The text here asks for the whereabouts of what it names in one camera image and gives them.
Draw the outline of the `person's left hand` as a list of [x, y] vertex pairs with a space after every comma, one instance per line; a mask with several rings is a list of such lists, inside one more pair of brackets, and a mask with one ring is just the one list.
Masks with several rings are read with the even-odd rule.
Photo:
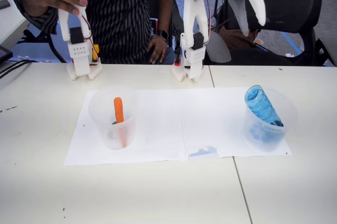
[[149, 42], [147, 52], [150, 55], [149, 63], [163, 63], [166, 57], [166, 50], [168, 48], [167, 42], [165, 39], [159, 35], [153, 35]]

